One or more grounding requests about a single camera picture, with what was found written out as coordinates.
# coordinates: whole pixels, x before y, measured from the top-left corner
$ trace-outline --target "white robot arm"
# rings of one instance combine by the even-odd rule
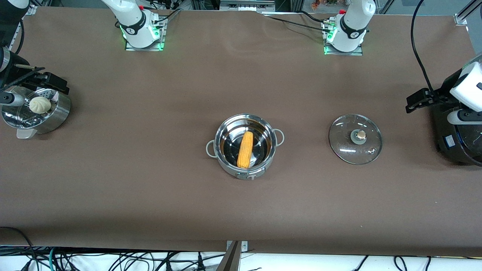
[[[376,11],[373,0],[353,0],[345,14],[330,18],[333,33],[326,41],[341,52],[352,52],[363,42],[366,27]]]
[[[460,77],[450,90],[467,109],[459,109],[447,116],[449,123],[454,125],[482,124],[482,65],[472,62],[462,69]]]
[[[135,0],[101,0],[114,13],[124,33],[124,38],[136,48],[145,48],[159,40],[156,30],[159,15],[141,10]]]

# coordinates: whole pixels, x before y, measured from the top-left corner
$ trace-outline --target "cable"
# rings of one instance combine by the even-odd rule
[[[161,20],[158,20],[158,21],[154,21],[154,24],[156,24],[156,23],[158,23],[158,22],[162,22],[162,21],[164,21],[164,20],[167,20],[167,19],[168,19],[169,17],[171,17],[174,13],[179,12],[179,11],[181,11],[181,9],[176,9],[176,10],[174,10],[173,12],[169,13],[169,15],[167,15],[165,18],[163,18],[163,19],[161,19]]]
[[[150,3],[151,6],[154,6],[155,9],[158,9],[158,8],[156,7],[156,5],[154,4],[154,0],[150,0],[149,3]]]
[[[361,260],[360,264],[358,265],[358,267],[353,270],[353,271],[360,271],[360,269],[362,268],[363,266],[363,263],[365,263],[366,259],[368,258],[368,255],[365,256],[365,258],[363,258],[363,260]]]
[[[39,267],[39,260],[37,260],[37,254],[35,254],[35,251],[33,250],[33,244],[32,242],[30,241],[30,239],[19,229],[17,228],[13,228],[13,227],[0,227],[0,229],[9,229],[9,230],[13,230],[13,231],[16,231],[17,233],[19,233],[24,239],[25,241],[27,242],[28,246],[30,247],[30,250],[32,251],[32,256],[37,264],[37,271],[40,271],[40,267]]]
[[[222,257],[222,256],[224,256],[224,254],[220,254],[220,255],[216,255],[216,256],[211,256],[211,257],[207,257],[207,258],[204,258],[204,260],[203,260],[203,261],[205,261],[205,260],[209,260],[209,259],[213,259],[213,258],[217,258],[217,257]],[[195,263],[191,263],[190,265],[188,265],[188,266],[184,267],[184,268],[183,268],[183,269],[181,269],[180,271],[186,271],[186,270],[187,270],[189,267],[191,267],[191,266],[193,266],[193,265],[196,265],[196,264],[198,264],[199,262],[200,262],[200,261],[197,261],[197,262],[195,262]]]
[[[49,253],[49,266],[50,266],[50,271],[54,271],[54,265],[52,264],[52,257],[54,256],[54,249],[55,249],[55,247],[53,247],[53,248],[50,250],[50,253]]]
[[[398,266],[398,263],[397,263],[397,259],[398,259],[398,258],[399,258],[400,260],[402,260],[403,268],[404,268],[405,270],[402,270],[402,269],[400,268],[400,266]],[[395,264],[395,267],[396,267],[398,270],[400,270],[400,271],[407,271],[407,265],[405,264],[405,261],[403,260],[403,258],[402,258],[401,256],[395,256],[395,257],[393,257],[393,263]]]
[[[412,42],[412,50],[414,51],[415,58],[417,59],[418,64],[420,65],[420,68],[422,69],[423,77],[425,78],[425,81],[427,82],[428,90],[434,97],[434,101],[441,101],[439,95],[433,90],[432,84],[430,83],[430,79],[428,79],[427,71],[425,70],[425,67],[422,64],[422,60],[420,59],[420,56],[418,55],[417,49],[415,47],[415,40],[414,40],[414,26],[415,26],[415,17],[417,16],[418,10],[420,9],[420,6],[423,4],[424,0],[420,0],[418,3],[417,7],[415,8],[414,15],[412,17],[412,25],[410,26],[410,41]]]
[[[30,267],[31,262],[32,262],[32,259],[29,259],[28,262],[22,267],[20,271],[28,271],[28,268]]]
[[[429,256],[429,257],[428,257],[428,262],[427,262],[427,264],[425,265],[425,271],[428,271],[428,267],[429,267],[431,261],[432,261],[432,257]]]
[[[20,50],[22,49],[22,46],[24,45],[24,39],[25,39],[25,27],[24,27],[24,21],[20,20],[20,28],[22,29],[22,34],[20,35],[20,43],[18,44],[17,51],[15,51],[15,54],[18,54]]]
[[[67,260],[67,264],[70,266],[70,270],[71,270],[71,271],[76,270],[77,268],[75,267],[75,265],[73,265],[73,264],[70,262],[70,260],[67,258],[67,254],[66,254],[66,253],[63,253],[63,255],[64,255],[65,260]]]
[[[122,260],[121,257],[122,257],[122,254],[119,254],[119,259],[117,259],[117,260],[114,261],[114,263],[109,267],[108,271],[114,271],[118,266],[120,266],[120,270],[122,271],[122,265],[121,265],[121,263],[122,263],[123,261],[127,260],[128,258]]]
[[[146,262],[145,260],[142,259],[142,256],[147,255],[147,254],[149,254],[149,252],[145,252],[145,253],[142,254],[139,258],[127,260],[127,262],[132,261],[132,263],[131,263],[129,266],[127,266],[127,262],[126,262],[126,263],[125,263],[125,264],[126,264],[126,267],[124,267],[124,271],[126,271],[127,269],[129,269],[129,267],[131,267],[131,265],[133,265],[133,264],[135,263],[135,261],[137,261],[137,260]]]
[[[150,270],[150,264],[149,264],[148,261],[146,261],[146,260],[140,260],[140,259],[128,259],[127,262],[125,263],[125,264],[126,264],[126,267],[124,267],[124,271],[127,271],[127,270],[131,267],[131,265],[133,265],[133,264],[134,264],[135,262],[137,262],[137,261],[141,261],[141,262],[146,263],[146,264],[147,264],[147,271]]]
[[[202,262],[202,256],[201,252],[198,252],[198,268],[196,271],[206,271],[206,267],[204,266],[204,263]]]
[[[288,24],[293,24],[293,25],[301,26],[301,27],[307,27],[307,28],[311,28],[311,29],[316,29],[316,30],[323,31],[323,32],[330,32],[328,29],[321,29],[321,28],[317,28],[317,27],[311,27],[311,26],[307,26],[307,25],[303,25],[303,24],[299,24],[299,23],[295,23],[295,22],[291,22],[291,21],[286,21],[286,20],[279,19],[279,18],[275,18],[275,17],[271,17],[271,16],[268,16],[268,18],[271,18],[271,19],[277,20],[277,21],[282,21],[282,22],[285,22],[285,23],[288,23]]]
[[[60,267],[60,270],[63,270],[63,271],[65,270],[65,268],[64,268],[64,261],[62,261],[62,254],[60,254],[60,266],[59,266],[59,267]]]
[[[175,255],[179,254],[179,251],[176,251],[176,252],[172,252],[171,254],[167,254],[166,258],[159,264],[159,266],[154,270],[154,271],[159,271],[159,269],[161,269],[161,267],[169,260],[171,259],[172,257],[174,257]]]
[[[319,23],[322,23],[323,20],[320,20],[320,19],[317,19],[313,16],[311,16],[311,14],[309,14],[308,12],[306,11],[302,11],[302,10],[299,10],[299,11],[295,11],[296,13],[303,13],[304,15],[308,16],[311,20],[315,21],[315,22],[319,22]]]

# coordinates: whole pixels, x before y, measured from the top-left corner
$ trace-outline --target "pot handle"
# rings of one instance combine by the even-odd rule
[[[37,130],[35,129],[17,129],[17,138],[18,139],[31,139]]]
[[[208,148],[209,148],[209,145],[210,145],[211,143],[213,144],[213,149],[214,149],[214,140],[211,140],[211,141],[208,142],[208,144],[206,144],[206,153],[207,153],[210,157],[217,158],[216,153],[214,153],[214,155],[212,155],[212,154],[209,153]]]
[[[281,134],[281,136],[283,136],[283,139],[281,140],[280,143],[278,143],[278,137],[276,137],[276,146],[275,147],[279,147],[284,142],[284,133],[280,129],[273,129],[273,132],[276,132],[276,131],[278,131]]]

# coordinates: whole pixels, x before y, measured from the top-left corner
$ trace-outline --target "metal bracket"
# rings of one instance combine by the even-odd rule
[[[467,18],[482,6],[482,0],[471,0],[461,11],[454,15],[455,24],[466,26]]]
[[[248,249],[248,241],[228,241],[227,246],[228,250],[216,271],[239,271],[241,252]]]
[[[233,241],[226,242],[226,251],[228,251],[229,246],[233,243]],[[241,241],[241,252],[248,251],[248,241]]]
[[[34,15],[37,12],[37,6],[36,5],[30,5],[28,8],[28,11],[25,15]]]
[[[457,13],[455,13],[455,15],[454,15],[454,21],[455,21],[455,25],[457,25],[457,26],[466,26],[467,25],[467,20],[459,21],[459,17],[458,17]]]

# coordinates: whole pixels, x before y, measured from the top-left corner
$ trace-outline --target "black cable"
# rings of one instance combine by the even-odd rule
[[[154,0],[150,0],[149,3],[150,3],[151,6],[154,6],[155,9],[158,9],[158,8],[156,7],[156,5],[154,4]]]
[[[32,259],[29,259],[28,262],[20,269],[20,271],[28,271],[28,268],[30,267],[30,263],[32,262]]]
[[[397,263],[397,259],[398,259],[398,258],[399,258],[400,260],[402,260],[403,268],[405,268],[405,270],[402,270],[402,269],[400,268],[400,266],[398,266],[398,263]],[[400,271],[407,271],[407,265],[405,264],[405,261],[403,260],[403,258],[402,258],[401,256],[395,256],[395,257],[393,257],[393,263],[395,264],[395,267],[396,267],[398,270],[400,270]]]
[[[77,270],[77,268],[75,267],[75,265],[73,265],[70,260],[67,258],[67,254],[66,253],[63,253],[64,255],[64,258],[65,260],[67,260],[67,264],[70,266],[70,270],[71,271],[74,271],[74,270]]]
[[[24,27],[24,21],[20,20],[20,28],[22,29],[22,34],[20,35],[20,43],[18,44],[17,51],[15,51],[15,54],[18,54],[20,50],[22,49],[22,46],[24,45],[24,39],[25,39],[25,27]]]
[[[285,23],[288,23],[288,24],[293,24],[293,25],[301,26],[301,27],[307,27],[307,28],[311,28],[311,29],[316,29],[316,30],[323,31],[323,32],[330,32],[328,29],[321,29],[321,28],[317,28],[317,27],[311,27],[311,26],[307,26],[307,25],[303,25],[303,24],[299,24],[299,23],[295,23],[295,22],[291,22],[291,21],[286,21],[286,20],[279,19],[279,18],[275,18],[275,17],[271,17],[271,16],[268,16],[268,18],[271,18],[271,19],[277,20],[277,21],[282,21],[282,22],[285,22]]]
[[[131,263],[129,266],[127,266],[127,262],[128,262],[128,261],[127,261],[127,262],[125,263],[126,267],[124,267],[124,271],[126,271],[127,269],[129,269],[129,267],[131,267],[131,265],[133,265],[133,264],[135,263],[135,261],[138,261],[138,260],[139,260],[139,261],[145,261],[145,260],[142,259],[142,256],[147,255],[147,254],[149,254],[149,252],[145,252],[145,253],[142,254],[139,258],[129,259],[128,261],[131,260],[132,263]]]
[[[360,264],[358,265],[358,267],[353,270],[353,271],[360,271],[360,269],[362,268],[363,266],[363,263],[365,263],[366,259],[368,258],[368,255],[365,256],[365,258],[363,258],[363,260],[361,260]]]
[[[173,271],[173,268],[171,267],[170,261],[166,261],[166,271]]]
[[[63,270],[62,268],[60,268],[57,258],[55,257],[55,254],[52,255],[52,263],[54,264],[55,269],[61,270],[61,271]]]
[[[158,21],[154,21],[154,24],[156,24],[156,23],[158,23],[158,22],[162,22],[162,21],[164,21],[164,20],[167,20],[167,19],[168,19],[169,17],[171,17],[174,13],[179,12],[179,11],[181,11],[181,9],[176,9],[176,10],[174,10],[173,12],[169,13],[169,15],[167,15],[165,18],[163,18],[163,19],[161,19],[161,20],[158,20]]]
[[[45,267],[47,268],[47,270],[50,270],[50,265],[48,265],[48,264],[46,264],[46,263],[43,263],[42,261],[43,261],[43,260],[38,260],[38,263],[41,264],[41,265],[43,265],[43,266],[45,266]]]
[[[414,15],[412,17],[412,25],[410,26],[410,41],[412,42],[412,50],[414,51],[415,58],[417,59],[418,64],[420,65],[420,68],[422,69],[423,77],[425,78],[425,81],[427,82],[428,90],[433,96],[434,101],[441,101],[439,95],[433,90],[432,84],[430,83],[430,79],[428,78],[427,71],[425,70],[425,67],[422,64],[422,60],[420,59],[420,56],[418,55],[417,49],[415,47],[415,40],[414,40],[414,26],[415,26],[415,17],[417,16],[418,10],[420,9],[420,6],[422,5],[424,0],[420,0],[418,3],[417,7],[415,8]]]
[[[213,258],[217,258],[217,257],[222,257],[222,256],[224,256],[224,254],[220,254],[220,255],[216,255],[216,256],[211,256],[211,257],[207,257],[207,258],[204,258],[204,260],[203,260],[203,261],[205,261],[205,260],[209,260],[209,259],[213,259]],[[180,271],[186,271],[186,270],[187,270],[189,267],[191,267],[191,266],[193,266],[193,265],[196,265],[196,264],[198,264],[199,262],[200,262],[200,261],[197,261],[197,262],[195,262],[195,263],[191,263],[190,265],[188,265],[188,266],[184,267],[184,268],[183,268],[183,269],[181,269]]]
[[[428,271],[428,267],[429,267],[431,261],[432,261],[432,257],[429,256],[429,257],[428,257],[428,262],[427,262],[427,264],[425,265],[425,271]]]
[[[114,263],[109,267],[108,271],[114,271],[118,266],[120,268],[120,271],[122,271],[122,262],[125,261],[125,260],[128,260],[129,258],[125,258],[124,260],[122,260],[122,253],[119,254],[119,259],[115,260]]]
[[[64,261],[62,261],[62,254],[60,254],[60,270],[63,270],[65,271],[65,268],[64,268]]]
[[[166,258],[164,260],[162,260],[162,262],[159,264],[159,266],[154,270],[154,271],[159,271],[159,269],[161,269],[161,267],[168,261],[170,260],[172,257],[174,257],[175,255],[179,254],[179,251],[175,251],[175,252],[172,252],[171,254],[167,254]]]
[[[45,69],[45,67],[35,68],[35,70],[33,70],[33,71],[31,71],[31,72],[29,72],[29,73],[21,76],[20,78],[17,78],[16,80],[10,82],[8,85],[5,85],[2,89],[0,89],[0,92],[3,92],[3,91],[5,91],[5,90],[7,90],[7,89],[8,89],[9,87],[11,87],[11,86],[15,86],[15,85],[17,85],[17,84],[23,83],[23,81],[25,81],[25,79],[29,78],[30,76],[36,74],[37,72],[39,72],[39,71],[41,71],[41,70],[43,70],[43,69]],[[20,230],[15,229],[15,228],[11,228],[11,227],[2,227],[2,228],[17,230],[19,233],[21,232]]]
[[[308,16],[311,20],[315,21],[315,22],[319,22],[319,23],[322,23],[323,20],[320,20],[320,19],[317,19],[313,16],[311,16],[311,14],[309,14],[308,12],[306,11],[302,11],[302,10],[299,10],[299,11],[295,11],[296,13],[303,13],[304,15]]]
[[[206,271],[206,267],[204,266],[204,263],[202,262],[202,256],[201,252],[198,252],[198,268],[196,271]]]
[[[135,262],[137,262],[137,261],[141,261],[141,262],[146,263],[146,264],[147,264],[147,271],[150,270],[150,264],[149,264],[148,261],[146,261],[146,260],[140,260],[140,259],[128,259],[128,260],[126,261],[126,263],[125,263],[125,264],[126,264],[126,267],[124,267],[124,271],[127,271],[127,270],[131,267],[131,265],[133,265],[133,264],[134,264]]]
[[[0,229],[9,229],[9,230],[13,230],[13,231],[16,231],[17,233],[19,233],[24,239],[25,241],[27,242],[28,246],[30,247],[30,250],[32,251],[32,256],[34,258],[34,261],[36,262],[37,264],[37,271],[40,271],[40,267],[39,267],[39,260],[37,260],[37,254],[35,254],[35,251],[33,250],[33,244],[32,242],[30,241],[30,239],[19,229],[17,228],[13,228],[13,227],[0,227]]]

